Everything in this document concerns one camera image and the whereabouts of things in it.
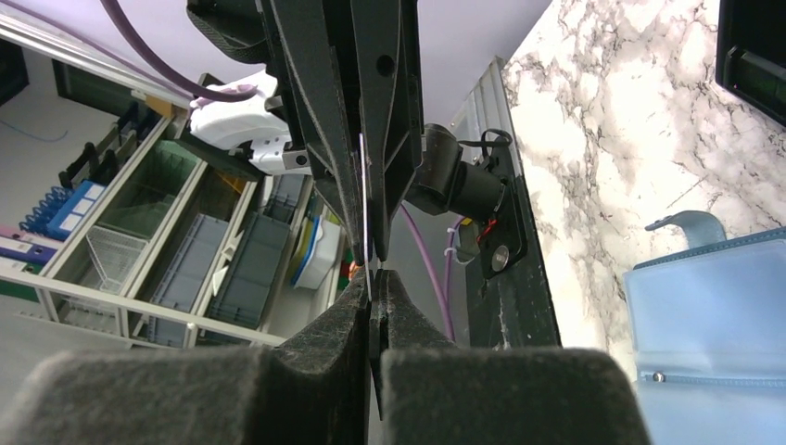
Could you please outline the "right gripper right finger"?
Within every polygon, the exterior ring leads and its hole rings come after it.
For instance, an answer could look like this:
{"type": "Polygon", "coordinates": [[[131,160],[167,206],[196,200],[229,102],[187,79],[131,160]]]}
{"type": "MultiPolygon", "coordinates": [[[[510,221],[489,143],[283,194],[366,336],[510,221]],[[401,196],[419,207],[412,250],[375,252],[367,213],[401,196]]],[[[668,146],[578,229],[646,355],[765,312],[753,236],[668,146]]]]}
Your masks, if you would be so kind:
{"type": "Polygon", "coordinates": [[[646,444],[626,375],[607,354],[466,349],[412,304],[396,272],[374,278],[375,380],[385,444],[646,444]]]}

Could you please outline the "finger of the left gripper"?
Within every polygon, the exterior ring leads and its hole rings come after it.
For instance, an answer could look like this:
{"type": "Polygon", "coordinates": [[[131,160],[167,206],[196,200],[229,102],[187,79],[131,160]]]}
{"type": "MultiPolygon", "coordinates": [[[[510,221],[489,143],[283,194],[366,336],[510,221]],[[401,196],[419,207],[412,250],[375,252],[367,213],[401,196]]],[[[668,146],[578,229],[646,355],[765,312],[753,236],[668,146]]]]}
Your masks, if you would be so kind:
{"type": "Polygon", "coordinates": [[[422,161],[418,7],[414,1],[354,1],[351,13],[368,157],[372,256],[385,261],[392,219],[422,161]]]}

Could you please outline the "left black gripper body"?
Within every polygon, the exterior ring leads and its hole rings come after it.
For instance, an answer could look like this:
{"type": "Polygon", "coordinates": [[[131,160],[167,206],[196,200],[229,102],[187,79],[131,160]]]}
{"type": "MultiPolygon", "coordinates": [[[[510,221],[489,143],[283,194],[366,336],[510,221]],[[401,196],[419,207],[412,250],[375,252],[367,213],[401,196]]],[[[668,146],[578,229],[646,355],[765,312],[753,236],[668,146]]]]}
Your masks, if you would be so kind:
{"type": "Polygon", "coordinates": [[[246,65],[285,65],[285,54],[268,0],[188,0],[191,23],[231,60],[246,65]]]}

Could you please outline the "black VIP card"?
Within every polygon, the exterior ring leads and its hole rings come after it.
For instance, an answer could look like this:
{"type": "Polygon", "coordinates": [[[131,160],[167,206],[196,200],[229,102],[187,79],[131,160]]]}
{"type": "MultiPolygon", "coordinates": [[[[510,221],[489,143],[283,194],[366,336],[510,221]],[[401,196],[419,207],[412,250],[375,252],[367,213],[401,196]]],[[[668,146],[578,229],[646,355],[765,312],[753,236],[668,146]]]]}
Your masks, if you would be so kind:
{"type": "Polygon", "coordinates": [[[369,302],[374,301],[373,280],[374,273],[372,270],[372,255],[373,255],[373,239],[370,228],[370,210],[369,210],[369,178],[368,178],[368,157],[366,139],[363,133],[359,134],[359,149],[360,149],[360,165],[361,165],[361,210],[362,210],[362,257],[365,271],[365,281],[367,289],[367,297],[369,302]]]}

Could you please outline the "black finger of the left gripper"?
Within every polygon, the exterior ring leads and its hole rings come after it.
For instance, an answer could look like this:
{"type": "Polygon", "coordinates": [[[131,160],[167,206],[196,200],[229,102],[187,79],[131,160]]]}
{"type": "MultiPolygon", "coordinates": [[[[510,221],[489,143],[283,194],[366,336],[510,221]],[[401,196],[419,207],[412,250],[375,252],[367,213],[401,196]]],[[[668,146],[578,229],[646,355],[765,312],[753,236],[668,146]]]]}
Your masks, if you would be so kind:
{"type": "Polygon", "coordinates": [[[343,223],[356,262],[367,262],[360,162],[321,1],[262,1],[273,59],[285,67],[315,185],[343,223]]]}

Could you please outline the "blue leather card holder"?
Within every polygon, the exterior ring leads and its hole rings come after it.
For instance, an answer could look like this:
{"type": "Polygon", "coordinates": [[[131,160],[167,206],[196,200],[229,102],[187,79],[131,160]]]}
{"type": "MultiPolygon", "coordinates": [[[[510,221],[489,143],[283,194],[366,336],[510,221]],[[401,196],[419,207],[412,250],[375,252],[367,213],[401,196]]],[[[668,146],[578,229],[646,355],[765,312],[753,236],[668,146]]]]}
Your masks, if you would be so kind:
{"type": "Polygon", "coordinates": [[[785,231],[728,238],[686,210],[685,250],[624,276],[636,392],[654,444],[785,440],[785,231]]]}

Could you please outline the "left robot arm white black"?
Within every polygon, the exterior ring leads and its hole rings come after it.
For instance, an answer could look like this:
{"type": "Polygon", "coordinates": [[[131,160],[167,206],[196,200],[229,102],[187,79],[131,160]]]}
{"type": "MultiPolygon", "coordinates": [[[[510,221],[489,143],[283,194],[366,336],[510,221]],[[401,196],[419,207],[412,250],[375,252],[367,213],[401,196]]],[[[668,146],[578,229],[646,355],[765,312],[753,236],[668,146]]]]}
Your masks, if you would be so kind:
{"type": "Polygon", "coordinates": [[[263,71],[193,102],[188,147],[245,176],[304,157],[361,258],[385,260],[392,219],[421,161],[424,129],[414,1],[190,1],[192,24],[229,58],[263,71]]]}

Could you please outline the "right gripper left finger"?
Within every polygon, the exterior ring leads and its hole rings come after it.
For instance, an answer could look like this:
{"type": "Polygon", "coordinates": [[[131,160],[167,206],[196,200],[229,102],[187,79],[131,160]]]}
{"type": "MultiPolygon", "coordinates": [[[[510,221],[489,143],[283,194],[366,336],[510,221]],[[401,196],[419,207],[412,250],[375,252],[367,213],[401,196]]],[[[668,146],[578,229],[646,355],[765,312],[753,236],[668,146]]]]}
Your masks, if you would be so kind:
{"type": "Polygon", "coordinates": [[[72,351],[41,362],[5,444],[364,444],[368,279],[277,347],[72,351]]]}

